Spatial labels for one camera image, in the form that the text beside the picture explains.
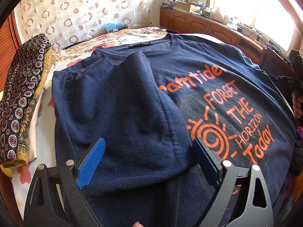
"crew neckline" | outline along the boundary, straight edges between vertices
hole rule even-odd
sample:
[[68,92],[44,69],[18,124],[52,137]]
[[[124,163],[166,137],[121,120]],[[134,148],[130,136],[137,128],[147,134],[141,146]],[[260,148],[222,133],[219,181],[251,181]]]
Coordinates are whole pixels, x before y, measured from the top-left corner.
[[[171,33],[168,33],[162,39],[147,41],[147,42],[151,42],[152,44],[160,44],[160,43],[167,42],[167,41],[171,41],[171,46],[168,49],[142,51],[139,47],[138,52],[142,52],[145,56],[152,57],[152,56],[159,56],[159,55],[172,53],[172,52],[176,51],[180,46],[180,41],[177,38],[177,36],[175,34],[171,34]],[[103,47],[99,46],[98,48],[96,48],[96,50],[98,50],[102,53],[105,53],[105,54],[126,58],[127,56],[134,54],[134,52],[132,52],[132,53],[131,52],[122,52],[123,50],[128,49],[129,45],[130,44],[125,44],[125,45],[115,46],[115,47],[111,47],[111,48],[103,48]]]

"navy blue t-shirt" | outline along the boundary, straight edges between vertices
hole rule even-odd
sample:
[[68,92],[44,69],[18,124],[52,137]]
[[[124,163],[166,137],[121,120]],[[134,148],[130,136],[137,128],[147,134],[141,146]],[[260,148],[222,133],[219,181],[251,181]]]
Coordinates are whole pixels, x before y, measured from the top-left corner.
[[83,189],[105,227],[193,226],[214,192],[194,166],[196,137],[222,160],[258,164],[272,202],[290,165],[293,113],[266,73],[230,45],[169,34],[144,47],[99,47],[54,72],[52,97],[58,165],[96,137],[106,141]]

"blue gripper pad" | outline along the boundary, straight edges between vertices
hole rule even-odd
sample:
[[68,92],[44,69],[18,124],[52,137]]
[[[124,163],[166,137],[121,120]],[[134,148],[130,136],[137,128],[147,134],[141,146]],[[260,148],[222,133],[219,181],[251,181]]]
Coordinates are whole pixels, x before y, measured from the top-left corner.
[[105,140],[99,138],[78,169],[76,184],[79,189],[88,185],[105,152]]

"box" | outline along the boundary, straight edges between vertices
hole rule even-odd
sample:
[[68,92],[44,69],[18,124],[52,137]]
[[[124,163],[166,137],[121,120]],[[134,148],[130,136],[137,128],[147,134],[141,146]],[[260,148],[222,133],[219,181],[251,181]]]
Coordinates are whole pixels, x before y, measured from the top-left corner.
[[198,6],[198,5],[191,4],[191,3],[178,2],[177,1],[176,8],[178,8],[180,10],[184,10],[186,12],[199,13],[201,7]]

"folded patterned fabric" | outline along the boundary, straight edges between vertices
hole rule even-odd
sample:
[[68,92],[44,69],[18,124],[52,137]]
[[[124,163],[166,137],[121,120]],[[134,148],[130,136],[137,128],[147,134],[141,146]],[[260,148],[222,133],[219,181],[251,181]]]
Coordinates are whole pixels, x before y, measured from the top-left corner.
[[50,47],[45,34],[39,34],[17,50],[11,63],[0,102],[0,163],[4,167],[28,162],[30,121],[44,84],[40,86],[38,96],[35,92],[41,83],[44,59],[48,58],[46,53]]

